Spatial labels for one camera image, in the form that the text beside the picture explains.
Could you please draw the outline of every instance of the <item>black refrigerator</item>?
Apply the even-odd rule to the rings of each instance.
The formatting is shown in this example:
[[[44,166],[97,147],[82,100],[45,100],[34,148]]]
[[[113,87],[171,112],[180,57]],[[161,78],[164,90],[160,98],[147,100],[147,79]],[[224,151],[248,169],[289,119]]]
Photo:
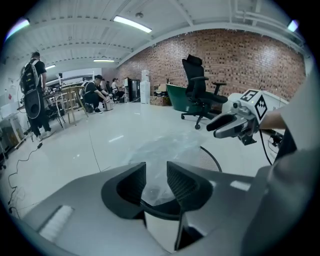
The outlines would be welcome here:
[[[140,80],[128,78],[129,101],[140,102]]]

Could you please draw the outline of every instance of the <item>chair base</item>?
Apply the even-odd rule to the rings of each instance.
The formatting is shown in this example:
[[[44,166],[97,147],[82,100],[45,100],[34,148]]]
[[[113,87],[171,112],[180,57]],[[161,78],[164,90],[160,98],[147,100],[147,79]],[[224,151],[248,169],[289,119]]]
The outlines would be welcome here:
[[[202,111],[196,111],[196,112],[191,112],[191,113],[182,113],[181,114],[181,119],[185,119],[185,116],[199,116],[196,123],[195,123],[195,126],[194,128],[196,130],[199,130],[200,129],[200,125],[199,125],[199,122],[201,121],[202,118],[208,118],[209,120],[212,120],[215,115],[209,113],[209,111],[206,111],[206,107],[204,107],[202,109]]]

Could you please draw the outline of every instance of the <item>white ceiling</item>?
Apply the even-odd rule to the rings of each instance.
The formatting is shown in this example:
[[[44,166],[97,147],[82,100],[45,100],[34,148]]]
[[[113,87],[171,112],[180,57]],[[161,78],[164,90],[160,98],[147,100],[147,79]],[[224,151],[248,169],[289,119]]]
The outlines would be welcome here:
[[[143,18],[136,18],[138,12]],[[254,21],[250,12],[262,16]],[[112,21],[116,15],[152,32]],[[159,41],[201,29],[252,31],[304,50],[303,38],[286,31],[290,18],[269,0],[43,0],[25,18],[30,26],[7,40],[3,57],[17,67],[39,51],[47,66],[56,65],[51,73],[116,67]],[[96,63],[94,58],[114,63]]]

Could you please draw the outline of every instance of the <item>black cap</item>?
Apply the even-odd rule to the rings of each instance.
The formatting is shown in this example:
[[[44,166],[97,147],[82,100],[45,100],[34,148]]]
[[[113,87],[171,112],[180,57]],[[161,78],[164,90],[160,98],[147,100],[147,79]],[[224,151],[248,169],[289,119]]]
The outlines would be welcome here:
[[[33,57],[40,57],[40,53],[38,51],[33,52],[31,58]]]
[[[95,79],[99,79],[99,80],[102,80],[102,79],[103,79],[102,75],[100,75],[100,74],[96,75],[94,78],[95,78]]]

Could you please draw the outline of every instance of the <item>wall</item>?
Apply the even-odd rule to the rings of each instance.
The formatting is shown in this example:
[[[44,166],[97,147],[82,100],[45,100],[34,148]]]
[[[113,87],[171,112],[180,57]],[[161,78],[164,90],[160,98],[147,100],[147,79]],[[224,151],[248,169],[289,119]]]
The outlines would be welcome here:
[[[102,68],[102,77],[112,83],[112,79],[117,78],[117,69],[115,67],[103,67]]]
[[[141,70],[150,71],[153,85],[170,83],[186,87],[182,59],[188,53],[203,61],[207,91],[211,82],[226,82],[219,94],[262,89],[289,101],[305,78],[304,57],[267,36],[251,32],[208,29],[171,37],[136,54],[117,68],[120,80],[141,79]]]
[[[85,68],[85,69],[77,69],[77,70],[72,70],[72,71],[66,71],[62,73],[62,78],[70,78],[74,76],[82,76],[82,75],[88,75],[88,74],[93,74],[96,75],[101,75],[102,74],[102,69],[101,68]],[[72,84],[72,83],[77,83],[81,81],[81,78],[75,78],[75,79],[70,79],[66,80],[65,84]]]

